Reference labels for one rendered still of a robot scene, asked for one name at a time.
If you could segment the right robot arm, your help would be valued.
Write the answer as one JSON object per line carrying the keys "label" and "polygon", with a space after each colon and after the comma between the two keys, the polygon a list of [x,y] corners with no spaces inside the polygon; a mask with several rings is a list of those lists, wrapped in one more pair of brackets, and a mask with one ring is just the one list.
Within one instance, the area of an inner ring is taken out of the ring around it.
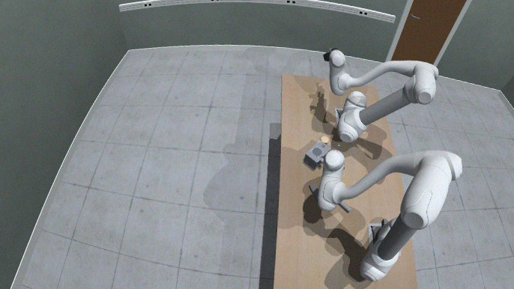
{"label": "right robot arm", "polygon": [[355,141],[368,129],[369,124],[410,103],[429,104],[435,97],[435,80],[438,78],[438,69],[430,63],[387,61],[356,79],[345,72],[346,62],[342,52],[332,51],[329,63],[330,88],[337,96],[342,96],[349,88],[365,85],[387,72],[396,72],[411,77],[403,88],[368,107],[366,107],[366,97],[361,92],[351,92],[347,96],[344,109],[338,110],[339,123],[337,127],[340,139],[347,143]]}

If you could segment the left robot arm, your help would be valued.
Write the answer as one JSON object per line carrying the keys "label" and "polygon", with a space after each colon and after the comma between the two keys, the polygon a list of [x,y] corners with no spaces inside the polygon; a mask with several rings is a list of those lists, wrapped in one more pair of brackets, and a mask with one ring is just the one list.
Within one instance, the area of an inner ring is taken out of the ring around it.
{"label": "left robot arm", "polygon": [[[372,227],[373,246],[360,265],[360,274],[376,282],[396,263],[399,252],[417,230],[431,225],[447,197],[451,180],[462,174],[462,159],[445,150],[425,150],[393,156],[378,164],[353,186],[342,181],[345,157],[336,150],[324,156],[318,188],[318,206],[330,212],[342,200],[355,198],[387,175],[399,172],[414,176],[402,199],[398,217]],[[326,177],[325,177],[326,176]]]}

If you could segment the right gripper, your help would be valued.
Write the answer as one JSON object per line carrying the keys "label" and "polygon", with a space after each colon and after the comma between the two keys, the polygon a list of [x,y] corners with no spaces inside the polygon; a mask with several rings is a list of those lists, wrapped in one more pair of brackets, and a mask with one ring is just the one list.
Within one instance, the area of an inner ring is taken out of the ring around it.
{"label": "right gripper", "polygon": [[[335,48],[335,49],[334,49],[334,48],[330,48],[330,50],[332,50],[332,51],[333,51],[333,50],[337,50],[337,48]],[[331,51],[331,52],[332,52],[332,51]],[[324,56],[324,60],[325,60],[325,61],[329,61],[330,52],[325,53],[323,56]],[[325,58],[326,58],[326,59],[325,59]]]}

